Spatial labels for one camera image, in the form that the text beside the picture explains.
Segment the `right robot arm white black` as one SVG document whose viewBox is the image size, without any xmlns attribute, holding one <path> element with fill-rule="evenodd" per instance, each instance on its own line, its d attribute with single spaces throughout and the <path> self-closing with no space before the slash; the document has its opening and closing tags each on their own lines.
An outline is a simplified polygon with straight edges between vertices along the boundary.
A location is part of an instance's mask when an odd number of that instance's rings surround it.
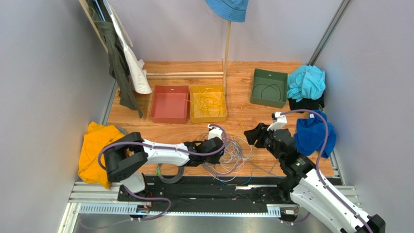
<svg viewBox="0 0 414 233">
<path fill-rule="evenodd" d="M 259 123 L 244 132 L 248 144 L 267 149 L 280 163 L 285 178 L 277 185 L 276 196 L 305 208 L 334 233 L 383 233 L 386 223 L 379 215 L 369 215 L 346 198 L 316 165 L 298 152 L 289 130 L 270 130 Z"/>
</svg>

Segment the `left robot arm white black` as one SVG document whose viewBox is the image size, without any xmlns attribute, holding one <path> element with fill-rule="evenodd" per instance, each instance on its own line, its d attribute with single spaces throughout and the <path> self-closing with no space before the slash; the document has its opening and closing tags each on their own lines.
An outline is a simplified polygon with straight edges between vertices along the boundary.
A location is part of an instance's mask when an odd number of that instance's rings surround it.
<svg viewBox="0 0 414 233">
<path fill-rule="evenodd" d="M 179 167 L 218 164 L 224 154 L 226 135 L 219 128 L 208 132 L 204 141 L 164 144 L 143 139 L 139 132 L 130 133 L 105 146 L 98 164 L 106 171 L 110 183 L 120 182 L 134 194 L 147 183 L 139 169 L 146 164 L 172 164 Z"/>
</svg>

